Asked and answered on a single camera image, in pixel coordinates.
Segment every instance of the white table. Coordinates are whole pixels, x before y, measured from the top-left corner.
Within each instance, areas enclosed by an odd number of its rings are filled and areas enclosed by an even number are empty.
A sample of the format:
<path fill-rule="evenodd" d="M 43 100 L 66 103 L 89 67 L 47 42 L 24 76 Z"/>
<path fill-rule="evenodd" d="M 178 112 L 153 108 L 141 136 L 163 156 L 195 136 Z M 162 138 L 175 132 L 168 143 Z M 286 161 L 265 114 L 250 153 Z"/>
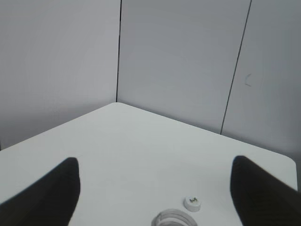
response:
<path fill-rule="evenodd" d="M 169 208 L 189 213 L 199 226 L 238 226 L 230 195 L 236 155 L 297 189 L 288 157 L 113 103 L 1 151 L 0 202 L 73 156 L 81 194 L 71 226 L 150 226 Z M 185 210 L 187 195 L 200 197 L 199 212 Z"/>

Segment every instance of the white wall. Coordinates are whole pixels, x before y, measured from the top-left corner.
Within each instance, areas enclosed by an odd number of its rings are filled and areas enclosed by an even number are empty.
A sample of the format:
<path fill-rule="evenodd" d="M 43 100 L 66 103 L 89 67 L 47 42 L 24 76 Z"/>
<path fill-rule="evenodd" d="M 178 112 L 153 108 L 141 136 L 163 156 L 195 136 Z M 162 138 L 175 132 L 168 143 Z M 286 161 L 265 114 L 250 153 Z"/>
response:
<path fill-rule="evenodd" d="M 123 0 L 118 101 L 220 132 L 249 0 Z"/>
<path fill-rule="evenodd" d="M 300 9 L 300 0 L 253 0 L 222 131 L 292 157 L 299 167 L 299 188 Z"/>
<path fill-rule="evenodd" d="M 2 148 L 115 101 L 119 6 L 0 0 Z"/>

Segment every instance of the white cap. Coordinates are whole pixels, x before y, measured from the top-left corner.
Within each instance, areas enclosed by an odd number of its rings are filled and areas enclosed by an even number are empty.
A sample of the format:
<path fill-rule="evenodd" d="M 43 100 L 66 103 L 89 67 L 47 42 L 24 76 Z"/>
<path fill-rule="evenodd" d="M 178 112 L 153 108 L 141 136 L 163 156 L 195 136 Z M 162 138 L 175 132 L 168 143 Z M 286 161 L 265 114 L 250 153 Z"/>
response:
<path fill-rule="evenodd" d="M 184 206 L 190 212 L 197 212 L 201 209 L 201 202 L 196 196 L 187 196 L 184 200 Z"/>

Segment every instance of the transparent tape roll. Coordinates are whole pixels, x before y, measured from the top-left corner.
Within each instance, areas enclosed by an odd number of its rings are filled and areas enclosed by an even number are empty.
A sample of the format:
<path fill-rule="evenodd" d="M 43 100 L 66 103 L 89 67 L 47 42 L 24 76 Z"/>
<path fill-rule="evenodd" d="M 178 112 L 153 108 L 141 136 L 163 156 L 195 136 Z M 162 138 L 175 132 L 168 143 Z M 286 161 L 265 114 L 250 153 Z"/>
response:
<path fill-rule="evenodd" d="M 151 226 L 198 226 L 195 220 L 180 210 L 168 209 L 160 212 Z"/>

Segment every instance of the mark on wall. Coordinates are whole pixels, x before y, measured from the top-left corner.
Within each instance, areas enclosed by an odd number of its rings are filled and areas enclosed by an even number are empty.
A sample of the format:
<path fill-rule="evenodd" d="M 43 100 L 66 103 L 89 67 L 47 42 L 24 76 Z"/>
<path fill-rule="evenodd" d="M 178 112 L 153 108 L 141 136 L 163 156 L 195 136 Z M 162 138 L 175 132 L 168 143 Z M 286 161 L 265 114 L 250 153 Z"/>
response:
<path fill-rule="evenodd" d="M 246 76 L 246 79 L 245 79 L 245 85 L 247 85 L 247 86 L 249 86 L 249 87 L 251 87 L 251 85 L 247 83 L 247 80 L 248 80 L 248 78 L 251 76 L 251 74 L 248 74 L 248 75 Z"/>

